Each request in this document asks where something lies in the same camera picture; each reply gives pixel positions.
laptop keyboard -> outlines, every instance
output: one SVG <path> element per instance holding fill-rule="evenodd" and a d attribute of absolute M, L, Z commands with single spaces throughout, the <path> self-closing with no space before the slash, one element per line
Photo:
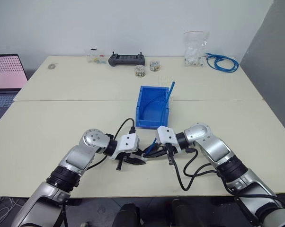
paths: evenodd
<path fill-rule="evenodd" d="M 13 103 L 15 95 L 0 96 L 0 107 L 9 107 Z"/>

white wall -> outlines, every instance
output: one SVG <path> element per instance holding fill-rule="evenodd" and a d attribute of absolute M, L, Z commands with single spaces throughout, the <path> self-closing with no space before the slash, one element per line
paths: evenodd
<path fill-rule="evenodd" d="M 0 53 L 26 70 L 48 55 L 183 56 L 183 33 L 210 32 L 207 49 L 241 60 L 273 0 L 0 0 Z"/>

blue cable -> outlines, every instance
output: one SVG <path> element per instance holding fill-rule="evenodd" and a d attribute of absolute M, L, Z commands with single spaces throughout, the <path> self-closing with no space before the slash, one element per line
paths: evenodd
<path fill-rule="evenodd" d="M 236 60 L 232 59 L 232 58 L 229 58 L 227 56 L 223 56 L 223 55 L 218 55 L 218 54 L 211 54 L 211 53 L 206 53 L 207 54 L 207 63 L 208 65 L 212 68 L 212 69 L 215 69 L 215 70 L 219 70 L 219 71 L 222 71 L 222 72 L 235 72 L 238 67 L 239 67 L 239 64 Z M 209 63 L 209 59 L 211 58 L 215 58 L 214 60 L 214 67 L 212 65 L 210 65 Z M 218 62 L 220 61 L 223 61 L 223 60 L 229 60 L 229 61 L 232 61 L 233 62 L 233 67 L 230 68 L 230 69 L 226 69 L 226 68 L 223 68 L 221 66 L 218 65 Z"/>
<path fill-rule="evenodd" d="M 169 99 L 170 99 L 172 90 L 173 90 L 173 88 L 174 88 L 174 84 L 175 84 L 175 82 L 173 81 L 172 84 L 171 84 L 171 87 L 170 87 L 168 96 L 167 96 L 167 98 L 166 98 L 165 105 L 163 106 L 163 109 L 162 109 L 162 112 L 161 112 L 160 124 L 162 123 L 162 118 L 163 118 L 163 115 L 164 115 L 164 113 L 165 113 L 166 105 L 167 105 L 167 103 L 168 103 L 168 101 L 169 101 Z M 149 154 L 149 152 L 153 149 L 153 147 L 154 147 L 154 145 L 155 145 L 155 142 L 156 142 L 156 138 L 154 139 L 153 143 L 151 144 L 151 146 L 150 146 L 149 149 L 147 150 L 146 155 Z"/>

laptop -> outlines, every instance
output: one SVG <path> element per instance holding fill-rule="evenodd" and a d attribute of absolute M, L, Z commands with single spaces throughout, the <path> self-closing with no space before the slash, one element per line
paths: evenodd
<path fill-rule="evenodd" d="M 27 77 L 19 56 L 0 54 L 0 118 L 26 82 Z"/>

plastic bag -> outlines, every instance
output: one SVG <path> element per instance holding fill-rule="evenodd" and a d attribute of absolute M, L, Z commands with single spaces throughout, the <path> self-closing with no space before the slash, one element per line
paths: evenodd
<path fill-rule="evenodd" d="M 208 32 L 191 31 L 184 33 L 186 46 L 185 65 L 205 65 L 205 45 L 209 37 Z"/>

